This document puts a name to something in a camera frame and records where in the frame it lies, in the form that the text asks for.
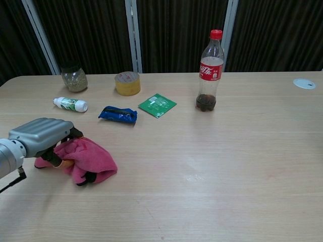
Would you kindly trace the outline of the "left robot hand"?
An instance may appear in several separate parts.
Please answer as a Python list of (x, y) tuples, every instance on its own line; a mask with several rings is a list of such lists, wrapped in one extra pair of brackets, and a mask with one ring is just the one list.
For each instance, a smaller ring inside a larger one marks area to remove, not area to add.
[(83, 133), (70, 121), (56, 118), (37, 118), (9, 131), (6, 139), (1, 139), (1, 178), (17, 171), (19, 177), (10, 182), (1, 192), (26, 179), (23, 169), (25, 158), (42, 158), (53, 167), (65, 168), (73, 164), (63, 161), (54, 153), (58, 142), (82, 138)]

